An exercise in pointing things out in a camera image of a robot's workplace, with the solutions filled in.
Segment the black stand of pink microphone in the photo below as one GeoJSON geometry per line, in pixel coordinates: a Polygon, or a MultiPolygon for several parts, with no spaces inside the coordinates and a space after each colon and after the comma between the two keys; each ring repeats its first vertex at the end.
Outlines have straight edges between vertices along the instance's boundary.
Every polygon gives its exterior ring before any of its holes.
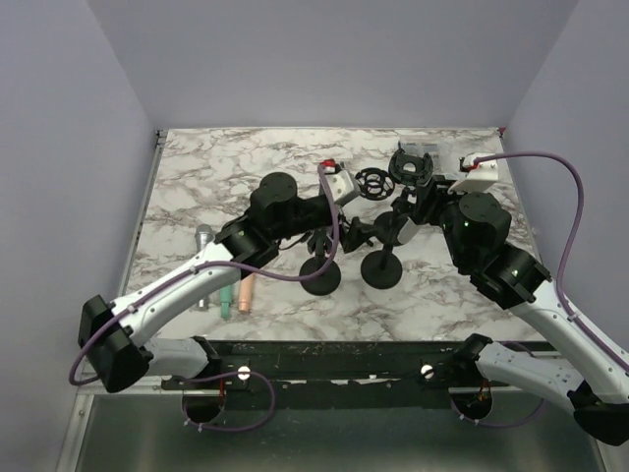
{"type": "MultiPolygon", "coordinates": [[[[400,196],[391,204],[391,210],[393,210],[393,206],[400,207],[400,211],[406,215],[406,219],[412,218],[412,210],[416,201],[416,187],[423,185],[427,179],[432,177],[429,156],[426,154],[424,157],[419,157],[398,149],[390,158],[388,173],[395,184],[403,187],[400,196]]],[[[377,239],[382,243],[379,228],[377,239]]]]}

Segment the black stand of white microphone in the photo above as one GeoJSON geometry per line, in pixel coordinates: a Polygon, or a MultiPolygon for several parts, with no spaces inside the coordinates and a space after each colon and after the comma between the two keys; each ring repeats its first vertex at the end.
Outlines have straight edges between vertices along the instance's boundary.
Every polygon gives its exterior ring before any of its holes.
{"type": "Polygon", "coordinates": [[[393,254],[393,249],[401,246],[399,231],[406,221],[406,215],[399,206],[376,218],[376,226],[381,230],[382,248],[370,252],[361,263],[361,276],[370,287],[386,290],[399,283],[403,274],[400,260],[393,254]]]}

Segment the black tripod shock-mount stand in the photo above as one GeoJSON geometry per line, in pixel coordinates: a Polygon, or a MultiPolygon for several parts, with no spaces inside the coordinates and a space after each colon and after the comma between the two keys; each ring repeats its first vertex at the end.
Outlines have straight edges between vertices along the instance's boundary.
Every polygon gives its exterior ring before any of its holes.
{"type": "Polygon", "coordinates": [[[390,174],[380,168],[366,167],[354,175],[360,196],[368,201],[380,202],[392,196],[395,182],[390,174]]]}

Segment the black round-base mic stand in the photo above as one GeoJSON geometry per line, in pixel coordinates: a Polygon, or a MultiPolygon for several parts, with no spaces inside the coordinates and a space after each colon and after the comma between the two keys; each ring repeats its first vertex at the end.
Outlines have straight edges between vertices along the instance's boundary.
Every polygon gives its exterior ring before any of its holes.
{"type": "MultiPolygon", "coordinates": [[[[301,266],[299,275],[306,276],[318,272],[328,260],[332,239],[328,232],[319,229],[307,241],[307,250],[312,255],[301,266]]],[[[336,262],[331,262],[325,271],[315,278],[301,281],[302,287],[315,296],[325,296],[334,292],[341,282],[341,270],[336,262]]]]}

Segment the pink microphone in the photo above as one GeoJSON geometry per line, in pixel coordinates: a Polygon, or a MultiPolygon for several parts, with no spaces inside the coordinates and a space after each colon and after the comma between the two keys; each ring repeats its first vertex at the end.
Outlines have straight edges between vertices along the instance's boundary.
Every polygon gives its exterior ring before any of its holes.
{"type": "Polygon", "coordinates": [[[251,311],[256,275],[251,273],[240,281],[238,294],[238,311],[247,314],[251,311]]]}

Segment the teal microphone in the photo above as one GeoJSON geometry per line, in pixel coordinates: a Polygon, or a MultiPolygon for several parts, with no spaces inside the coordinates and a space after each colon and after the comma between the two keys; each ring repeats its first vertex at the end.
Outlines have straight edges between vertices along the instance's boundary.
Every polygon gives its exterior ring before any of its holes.
{"type": "Polygon", "coordinates": [[[230,284],[219,290],[220,317],[222,320],[231,318],[231,307],[234,302],[234,285],[230,284]]]}

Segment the grey mesh microphone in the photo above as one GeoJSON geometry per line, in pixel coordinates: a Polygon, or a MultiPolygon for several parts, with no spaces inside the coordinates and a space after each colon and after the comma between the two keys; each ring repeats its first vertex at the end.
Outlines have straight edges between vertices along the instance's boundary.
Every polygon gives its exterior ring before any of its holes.
{"type": "MultiPolygon", "coordinates": [[[[198,252],[203,250],[208,244],[214,240],[214,231],[208,224],[200,224],[196,229],[195,241],[198,252]]],[[[198,301],[197,309],[199,311],[207,311],[209,306],[209,298],[204,297],[198,301]]]]}

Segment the white microphone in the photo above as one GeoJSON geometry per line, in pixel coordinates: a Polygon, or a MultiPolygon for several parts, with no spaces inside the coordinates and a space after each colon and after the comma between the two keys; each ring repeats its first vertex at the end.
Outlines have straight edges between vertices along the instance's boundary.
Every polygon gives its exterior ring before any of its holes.
{"type": "Polygon", "coordinates": [[[408,244],[418,233],[419,225],[412,218],[408,217],[405,223],[400,227],[396,236],[399,245],[408,244]]]}

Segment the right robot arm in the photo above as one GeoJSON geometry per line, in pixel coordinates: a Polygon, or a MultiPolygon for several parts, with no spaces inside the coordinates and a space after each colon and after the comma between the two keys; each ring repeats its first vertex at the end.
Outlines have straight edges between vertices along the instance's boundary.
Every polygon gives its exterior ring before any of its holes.
{"type": "Polygon", "coordinates": [[[437,374],[473,385],[516,386],[569,411],[602,443],[628,440],[628,352],[560,297],[558,280],[529,252],[507,241],[511,215],[490,193],[450,192],[432,177],[417,190],[414,221],[441,229],[452,262],[478,291],[540,333],[569,367],[470,335],[437,374]]]}

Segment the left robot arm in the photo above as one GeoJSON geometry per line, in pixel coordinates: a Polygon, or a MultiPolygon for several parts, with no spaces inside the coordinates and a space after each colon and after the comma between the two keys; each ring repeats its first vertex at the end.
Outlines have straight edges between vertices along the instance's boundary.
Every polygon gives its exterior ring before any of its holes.
{"type": "Polygon", "coordinates": [[[129,295],[84,303],[79,356],[87,359],[109,393],[145,376],[187,379],[197,388],[217,379],[216,354],[200,337],[162,339],[157,333],[198,300],[264,266],[279,255],[279,243],[302,233],[330,229],[340,238],[338,209],[359,195],[354,176],[340,166],[319,165],[320,191],[302,199],[296,180],[284,172],[264,176],[245,213],[189,261],[129,295]]]}

